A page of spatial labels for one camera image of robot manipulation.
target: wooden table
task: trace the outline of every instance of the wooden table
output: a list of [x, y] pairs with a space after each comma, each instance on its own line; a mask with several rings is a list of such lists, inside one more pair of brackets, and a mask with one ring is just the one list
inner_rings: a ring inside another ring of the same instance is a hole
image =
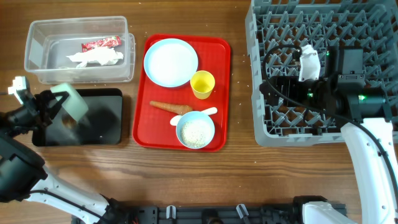
[[[296, 195], [322, 195], [345, 203], [348, 216], [361, 221], [353, 165], [345, 144], [261, 147], [254, 140], [251, 69], [244, 18], [249, 1], [3, 1], [0, 4], [0, 91], [18, 75], [33, 93], [50, 86], [24, 70], [25, 43], [32, 21], [90, 16], [125, 16], [136, 37], [136, 69], [131, 82], [106, 84], [126, 97], [123, 140], [117, 146], [34, 147], [31, 134], [16, 139], [38, 152], [59, 177], [132, 205], [262, 205], [290, 202]], [[232, 48], [228, 140], [217, 153], [144, 149], [131, 139], [144, 42], [156, 33], [221, 37]], [[104, 85], [75, 85], [103, 88]], [[0, 110], [19, 106], [0, 96]], [[70, 215], [39, 203], [0, 205], [1, 223], [69, 223]]]

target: red wrapper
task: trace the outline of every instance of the red wrapper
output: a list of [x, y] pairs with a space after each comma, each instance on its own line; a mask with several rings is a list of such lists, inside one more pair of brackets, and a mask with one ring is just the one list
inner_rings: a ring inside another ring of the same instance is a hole
[[118, 45], [121, 45], [122, 41], [120, 40], [120, 37], [115, 35], [113, 37], [108, 37], [103, 40], [97, 40], [94, 42], [90, 42], [87, 44], [81, 44], [81, 49], [83, 52], [93, 50], [96, 47], [115, 47]]

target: dish rack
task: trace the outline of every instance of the dish rack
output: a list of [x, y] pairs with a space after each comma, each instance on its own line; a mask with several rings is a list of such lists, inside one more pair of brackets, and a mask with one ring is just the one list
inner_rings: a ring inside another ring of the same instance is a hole
[[[342, 142], [331, 118], [304, 109], [270, 106], [259, 91], [262, 61], [279, 44], [311, 44], [325, 69], [328, 46], [357, 46], [364, 49], [363, 71], [367, 86], [382, 86], [389, 96], [393, 115], [398, 103], [398, 8], [394, 0], [252, 0], [245, 19], [246, 42], [251, 61], [252, 111], [256, 141], [262, 146], [311, 146]], [[289, 49], [271, 56], [266, 75], [297, 76], [300, 68]], [[398, 132], [393, 132], [398, 139]]]

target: white plate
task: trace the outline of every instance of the white plate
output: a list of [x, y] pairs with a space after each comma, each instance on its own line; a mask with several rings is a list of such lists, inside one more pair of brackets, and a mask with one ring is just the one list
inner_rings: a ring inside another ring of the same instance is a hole
[[191, 45], [179, 39], [164, 39], [155, 43], [144, 58], [148, 78], [163, 87], [185, 84], [197, 69], [197, 53]]

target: white paper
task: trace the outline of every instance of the white paper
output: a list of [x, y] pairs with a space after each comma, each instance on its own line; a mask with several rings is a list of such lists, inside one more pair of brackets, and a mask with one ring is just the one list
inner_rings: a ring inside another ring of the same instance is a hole
[[87, 63], [98, 63], [100, 65], [114, 65], [119, 59], [123, 59], [121, 52], [107, 47], [96, 47], [87, 52], [79, 52], [75, 55], [67, 56], [72, 62], [81, 62], [76, 68], [84, 68]]

